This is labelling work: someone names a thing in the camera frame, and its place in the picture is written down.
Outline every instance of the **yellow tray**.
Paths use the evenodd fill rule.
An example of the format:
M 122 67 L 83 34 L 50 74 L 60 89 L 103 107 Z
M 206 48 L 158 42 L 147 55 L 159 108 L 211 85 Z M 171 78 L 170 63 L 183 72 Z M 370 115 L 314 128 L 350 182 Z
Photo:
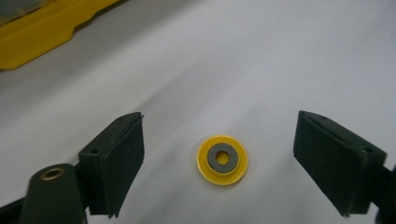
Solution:
M 0 26 L 0 70 L 15 69 L 73 36 L 77 26 L 119 0 L 49 0 L 42 8 Z

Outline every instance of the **yellow object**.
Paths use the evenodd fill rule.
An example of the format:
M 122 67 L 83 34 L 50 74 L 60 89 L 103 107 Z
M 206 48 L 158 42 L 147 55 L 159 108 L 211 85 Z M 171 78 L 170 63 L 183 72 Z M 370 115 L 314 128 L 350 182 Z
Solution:
M 14 69 L 71 39 L 75 28 L 119 0 L 49 0 L 0 26 L 0 70 Z
M 236 150 L 238 155 L 238 163 L 235 168 L 226 174 L 213 170 L 207 161 L 207 153 L 209 152 L 209 149 L 220 143 L 230 145 Z M 220 152 L 216 155 L 216 160 L 220 164 L 225 164 L 228 162 L 229 156 L 227 153 Z M 230 185 L 244 176 L 248 168 L 248 155 L 242 144 L 240 144 L 236 139 L 227 135 L 215 135 L 206 139 L 200 146 L 197 154 L 197 166 L 201 174 L 208 181 L 217 185 Z

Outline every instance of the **screw hole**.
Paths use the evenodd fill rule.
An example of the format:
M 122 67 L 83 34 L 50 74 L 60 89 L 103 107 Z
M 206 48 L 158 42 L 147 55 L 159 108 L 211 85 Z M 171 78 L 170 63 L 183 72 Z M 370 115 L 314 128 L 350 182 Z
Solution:
M 91 150 L 91 154 L 98 154 L 100 152 L 99 148 L 94 148 Z
M 64 174 L 63 168 L 53 168 L 53 169 L 46 171 L 44 174 L 42 174 L 41 179 L 42 180 L 56 179 L 63 174 Z

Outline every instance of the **gray center ring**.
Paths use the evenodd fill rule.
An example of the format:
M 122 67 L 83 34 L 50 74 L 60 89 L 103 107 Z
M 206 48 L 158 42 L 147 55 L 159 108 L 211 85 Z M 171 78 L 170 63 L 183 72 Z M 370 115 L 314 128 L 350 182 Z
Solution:
M 220 152 L 224 152 L 228 155 L 229 160 L 227 163 L 221 164 L 216 160 L 216 155 Z M 207 163 L 216 172 L 221 174 L 230 173 L 235 169 L 236 164 L 238 163 L 238 153 L 232 146 L 226 143 L 218 143 L 207 152 Z

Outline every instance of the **yellow ring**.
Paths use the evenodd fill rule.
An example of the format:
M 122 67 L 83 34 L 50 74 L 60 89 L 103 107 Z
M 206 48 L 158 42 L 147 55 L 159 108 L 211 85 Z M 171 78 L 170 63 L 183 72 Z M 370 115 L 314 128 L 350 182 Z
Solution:
M 236 164 L 236 167 L 226 174 L 214 171 L 207 163 L 207 152 L 210 148 L 219 143 L 225 143 L 232 146 L 238 154 L 238 163 Z M 244 176 L 248 168 L 248 154 L 242 144 L 231 136 L 215 135 L 209 137 L 201 144 L 197 154 L 197 166 L 201 174 L 208 181 L 217 185 L 230 185 Z

